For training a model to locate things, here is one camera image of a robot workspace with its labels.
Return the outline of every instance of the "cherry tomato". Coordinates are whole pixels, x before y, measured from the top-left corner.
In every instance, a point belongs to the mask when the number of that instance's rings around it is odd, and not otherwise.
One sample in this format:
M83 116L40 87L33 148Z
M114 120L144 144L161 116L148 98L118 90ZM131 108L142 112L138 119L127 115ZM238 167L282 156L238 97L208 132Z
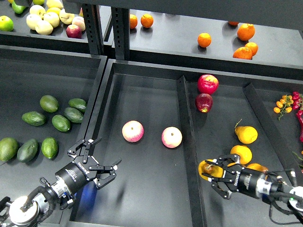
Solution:
M295 101L295 100L298 100L299 97L300 97L300 96L294 95L294 96L293 96L293 100L294 100L294 101Z
M277 113L277 114L278 114L278 113L280 113L280 111L281 111L281 109L280 109L280 108L278 108L278 107L275 107L275 108L274 108L274 112L275 112L275 113Z
M281 102L279 102L279 101L276 102L276 105L277 105L277 107L279 107L279 108L282 108L282 107L283 107L283 104L282 104Z
M291 108L291 107L288 107L288 108L286 108L285 110L286 110L286 113L289 113L289 112L292 111L292 108Z

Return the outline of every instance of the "red pepper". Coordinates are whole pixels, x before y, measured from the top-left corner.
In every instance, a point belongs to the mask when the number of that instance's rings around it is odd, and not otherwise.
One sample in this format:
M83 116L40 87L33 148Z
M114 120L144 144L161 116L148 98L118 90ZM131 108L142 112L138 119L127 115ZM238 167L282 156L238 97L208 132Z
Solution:
M299 110L295 115L297 116L300 126L301 126L301 132L300 132L300 141L303 143L303 111Z

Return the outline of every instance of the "green avocado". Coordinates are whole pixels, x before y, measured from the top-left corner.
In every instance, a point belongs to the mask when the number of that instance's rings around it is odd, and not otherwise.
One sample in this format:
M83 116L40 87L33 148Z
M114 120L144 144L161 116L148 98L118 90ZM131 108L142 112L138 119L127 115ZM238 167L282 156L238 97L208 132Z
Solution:
M66 107L64 110L64 116L72 123L81 123L83 120L83 113L76 108Z
M70 107L76 108L80 110L82 113L85 112L86 102L81 98L73 98L70 101L68 101L68 104L70 105Z
M37 111L31 111L23 114L22 120L33 126L40 126L45 124L46 117L43 114L38 113Z
M55 115L52 118L52 124L59 131L68 131L71 129L70 121L62 115Z
M23 13L23 11L27 8L26 6L16 5L15 1L12 2L11 6L12 6L14 12L17 13L17 14Z
M20 162L29 162L32 160L36 153L38 152L38 141L35 139L31 139L27 141L25 144L23 144L18 152L17 152L17 159Z
M12 159L17 154L18 147L18 142L14 138L3 138L0 141L0 160L6 162Z

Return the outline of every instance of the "black tray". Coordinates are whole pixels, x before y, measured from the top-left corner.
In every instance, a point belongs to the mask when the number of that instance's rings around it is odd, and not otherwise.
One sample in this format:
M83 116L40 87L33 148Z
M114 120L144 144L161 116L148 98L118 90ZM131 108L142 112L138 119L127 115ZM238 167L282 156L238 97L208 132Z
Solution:
M194 103L196 81L204 73L212 73L220 81L208 114L200 113ZM234 145L241 144L234 133L241 118L243 125L254 126L259 134L249 145L251 162L283 170L279 160L283 156L271 145L246 98L251 95L243 90L254 84L256 89L280 95L281 91L290 92L295 84L275 80L109 60L86 136L103 138L94 152L102 165L120 157L122 162L116 179L101 191L97 192L92 183L77 194L79 203L73 208L70 225L276 226L269 220L269 205L239 193L224 200L197 173L202 160L228 154ZM135 144L126 142L121 133L129 120L138 120L144 126L143 139ZM165 148L161 142L161 133L169 126L178 127L183 134L183 142L176 149ZM287 164L301 174L291 151L285 155L290 157ZM280 222L296 221L278 211L273 217Z
M39 186L41 176L54 183L54 174L71 161L67 149L85 137L107 58L2 45L0 53L0 139L14 137L22 145L35 138L41 145L46 137L51 136L59 144L58 155L52 160L40 151L26 164L16 158L6 163L0 161L0 197L9 196L13 201ZM57 112L47 113L40 107L39 100L46 94L59 101ZM75 97L88 103L83 122L72 124L69 132L59 132L52 125L52 117L63 114L68 101ZM22 114L29 111L44 113L46 124L35 127L22 121ZM45 222L59 223L61 215L62 212L56 210Z
M242 23L234 27L222 20L133 9L130 13L138 18L138 26L130 31L132 61L302 78L303 36L300 31L255 25L256 33L249 41L256 42L259 50L253 60L242 60L232 57L236 49L247 43L237 38ZM144 29L140 23L145 13L154 17L150 29ZM212 43L200 48L197 38L204 32L211 35Z
M48 9L46 0L42 6L45 10ZM0 31L1 44L89 53L86 31L82 33L82 39L68 38L66 35L67 25L60 22L60 25L54 28L51 35L39 35L27 26L26 18L29 15L29 9L27 8L22 14L16 14L7 0L0 0L0 15L8 16L14 22L14 30L12 32ZM110 50L114 40L111 32L111 9L107 6L99 6L99 11L104 45L107 48L106 50Z

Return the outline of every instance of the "robotic arm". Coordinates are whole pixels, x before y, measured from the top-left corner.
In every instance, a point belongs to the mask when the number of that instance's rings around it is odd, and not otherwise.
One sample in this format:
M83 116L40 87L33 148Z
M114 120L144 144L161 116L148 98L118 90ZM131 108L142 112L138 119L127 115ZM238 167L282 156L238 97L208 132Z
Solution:
M212 171L208 171L205 165L208 170L215 169L216 175L212 175ZM303 224L303 187L297 186L293 170L290 170L290 181L293 186L289 186L277 173L263 173L246 168L240 164L238 155L231 154L212 161L204 160L199 165L199 174L210 181L212 188L224 199L230 199L232 192L240 192L256 199L262 198L264 202L270 204L269 217L275 224L282 223L277 223L271 218L272 207L286 215L295 215L299 220L283 224ZM289 210L279 207L277 201L286 203Z
M89 182L93 181L97 189L103 188L116 177L117 165L121 159L110 166L100 166L93 157L92 148L100 142L97 140L79 140L68 149L72 162L55 173L57 181L49 184L41 177L39 186L28 196L22 196L11 202L9 197L0 201L0 227L26 226L35 227L47 219L56 208L64 210L70 208L75 202L75 194ZM108 177L101 179L102 174ZM3 222L10 217L11 223Z

